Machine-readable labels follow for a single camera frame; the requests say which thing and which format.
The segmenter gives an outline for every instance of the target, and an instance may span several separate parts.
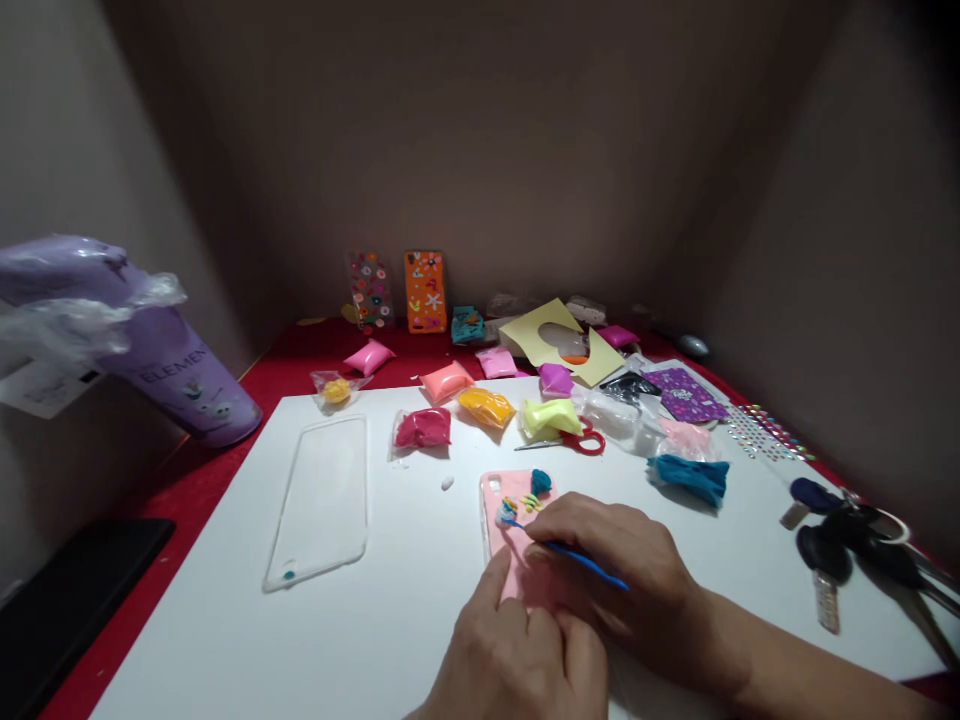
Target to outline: red scissors handle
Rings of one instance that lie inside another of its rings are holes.
[[[574,435],[573,433],[561,430],[560,440],[566,447],[576,450],[581,455],[594,456],[602,454],[607,447],[607,441],[604,440],[603,435],[594,430],[593,423],[582,415],[580,416],[580,422],[583,423],[583,435]],[[592,442],[597,443],[596,447],[584,447],[584,443]]]

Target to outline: blue sculpting tool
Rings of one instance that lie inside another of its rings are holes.
[[[497,518],[497,523],[503,524],[503,525],[513,525],[513,527],[518,527],[521,530],[523,530],[523,525],[518,523],[516,520],[510,520],[509,518],[505,518],[502,515]],[[621,580],[620,578],[615,578],[613,575],[608,575],[606,572],[603,571],[603,568],[597,565],[593,560],[588,558],[586,555],[581,555],[580,553],[574,550],[571,550],[566,545],[562,545],[560,543],[546,542],[544,543],[544,545],[546,545],[551,550],[556,550],[561,555],[566,555],[567,557],[573,558],[588,570],[592,570],[593,572],[595,572],[597,575],[602,577],[604,580],[606,580],[608,583],[610,583],[614,587],[618,587],[625,592],[630,592],[630,588],[627,586],[627,584],[623,580]]]

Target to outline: purple bottle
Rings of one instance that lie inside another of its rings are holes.
[[[84,298],[120,307],[148,282],[126,250],[91,238],[55,235],[0,250],[0,297],[11,305]],[[260,424],[260,408],[174,308],[138,310],[124,330],[130,350],[97,362],[201,443],[229,445]]]

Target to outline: scissors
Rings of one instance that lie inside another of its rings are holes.
[[[574,435],[564,430],[560,431],[559,440],[544,440],[543,442],[533,443],[533,445],[521,445],[514,450],[534,450],[542,447],[556,447],[565,445],[572,450],[576,450],[581,455],[600,455],[607,447],[607,441],[603,435],[593,429],[593,423],[587,420],[583,415],[580,416],[580,422],[583,423],[583,435]],[[593,440],[597,443],[596,447],[584,447],[583,444]]]

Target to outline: orange phone case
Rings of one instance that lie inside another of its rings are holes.
[[[446,332],[443,253],[407,250],[403,268],[407,278],[407,328],[414,334]]]

